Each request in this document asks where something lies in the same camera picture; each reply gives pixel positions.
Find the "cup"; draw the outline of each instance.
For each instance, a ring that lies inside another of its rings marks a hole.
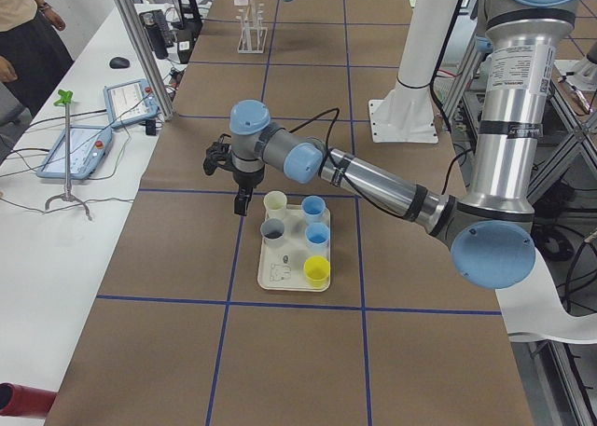
[[[305,238],[309,250],[316,255],[327,255],[329,227],[324,223],[309,224],[305,229]]]
[[[307,258],[302,270],[311,287],[319,289],[323,288],[329,280],[331,266],[322,256],[314,255]]]
[[[280,247],[284,243],[284,222],[278,218],[266,220],[259,229],[265,243],[272,247]]]
[[[281,191],[271,191],[265,198],[263,198],[263,205],[265,205],[265,211],[269,218],[282,219],[286,215],[286,204],[288,198]]]
[[[55,398],[56,392],[3,382],[0,384],[0,415],[44,419]]]
[[[302,200],[300,207],[307,224],[319,223],[326,210],[326,202],[318,196],[308,196]]]

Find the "bracelet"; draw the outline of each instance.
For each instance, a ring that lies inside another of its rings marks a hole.
[[[42,13],[51,9],[51,5],[48,2],[44,2],[41,5],[37,6],[37,10],[41,11]]]

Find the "person's hand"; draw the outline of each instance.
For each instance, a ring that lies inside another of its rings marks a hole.
[[[12,64],[4,56],[0,56],[0,81],[3,83],[9,83],[19,79],[15,69],[12,68]]]
[[[46,19],[49,21],[49,23],[51,23],[59,32],[66,28],[66,24],[62,18],[52,8],[48,8],[43,14],[46,16]]]

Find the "red cylinder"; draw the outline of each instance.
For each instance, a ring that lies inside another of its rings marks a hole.
[[[0,415],[44,419],[55,398],[56,392],[4,382],[0,384]]]

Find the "person's arm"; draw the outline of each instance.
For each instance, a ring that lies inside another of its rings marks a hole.
[[[53,10],[53,8],[50,5],[46,3],[46,1],[35,0],[35,3],[37,4],[37,8],[39,8],[39,10],[43,13],[43,15],[49,21],[49,23],[51,23],[54,26],[54,28],[56,28],[56,30],[62,31],[64,30],[64,28],[66,28],[66,24],[64,23],[62,18],[58,15],[56,11]]]
[[[0,56],[0,81],[3,83],[9,83],[10,81],[17,80],[17,73],[12,68],[12,64],[4,56]]]

